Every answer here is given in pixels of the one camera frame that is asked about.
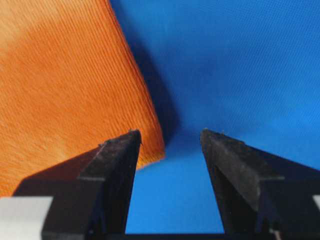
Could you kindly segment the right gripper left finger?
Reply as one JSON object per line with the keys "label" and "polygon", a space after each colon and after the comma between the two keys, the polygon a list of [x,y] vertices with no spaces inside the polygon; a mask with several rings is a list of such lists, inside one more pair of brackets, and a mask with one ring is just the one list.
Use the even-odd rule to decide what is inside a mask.
{"label": "right gripper left finger", "polygon": [[141,133],[131,130],[26,177],[12,199],[41,240],[101,240],[126,229]]}

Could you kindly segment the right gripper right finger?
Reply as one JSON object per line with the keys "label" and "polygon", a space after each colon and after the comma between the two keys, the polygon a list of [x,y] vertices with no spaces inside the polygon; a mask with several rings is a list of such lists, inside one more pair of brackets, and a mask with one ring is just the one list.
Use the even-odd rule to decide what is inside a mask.
{"label": "right gripper right finger", "polygon": [[200,144],[231,239],[317,240],[320,172],[204,129]]}

